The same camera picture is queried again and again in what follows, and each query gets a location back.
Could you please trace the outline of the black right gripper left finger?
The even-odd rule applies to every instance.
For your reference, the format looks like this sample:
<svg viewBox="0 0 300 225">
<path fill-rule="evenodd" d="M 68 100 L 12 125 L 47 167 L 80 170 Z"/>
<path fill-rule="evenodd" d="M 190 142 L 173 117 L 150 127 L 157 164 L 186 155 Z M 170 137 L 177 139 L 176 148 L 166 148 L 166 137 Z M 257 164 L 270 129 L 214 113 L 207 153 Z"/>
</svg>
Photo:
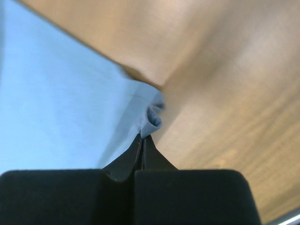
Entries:
<svg viewBox="0 0 300 225">
<path fill-rule="evenodd" d="M 14 170 L 0 177 L 3 225 L 130 225 L 142 138 L 103 169 Z"/>
</svg>

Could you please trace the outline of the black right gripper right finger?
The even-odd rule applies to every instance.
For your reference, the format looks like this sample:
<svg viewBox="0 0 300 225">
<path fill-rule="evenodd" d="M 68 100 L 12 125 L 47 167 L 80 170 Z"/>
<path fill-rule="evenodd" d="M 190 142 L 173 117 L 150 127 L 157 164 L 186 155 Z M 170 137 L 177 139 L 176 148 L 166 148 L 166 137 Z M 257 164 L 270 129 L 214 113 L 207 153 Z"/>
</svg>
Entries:
<svg viewBox="0 0 300 225">
<path fill-rule="evenodd" d="M 135 171 L 137 225 L 259 225 L 249 184 L 235 170 L 178 170 L 143 141 Z"/>
</svg>

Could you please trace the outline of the light blue t shirt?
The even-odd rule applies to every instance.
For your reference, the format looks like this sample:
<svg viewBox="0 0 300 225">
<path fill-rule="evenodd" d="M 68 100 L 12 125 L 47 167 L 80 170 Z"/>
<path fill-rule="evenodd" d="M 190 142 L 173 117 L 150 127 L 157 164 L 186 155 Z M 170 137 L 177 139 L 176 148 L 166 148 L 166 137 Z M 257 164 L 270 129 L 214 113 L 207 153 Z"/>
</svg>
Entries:
<svg viewBox="0 0 300 225">
<path fill-rule="evenodd" d="M 0 3 L 0 171 L 103 168 L 164 97 L 15 0 Z"/>
</svg>

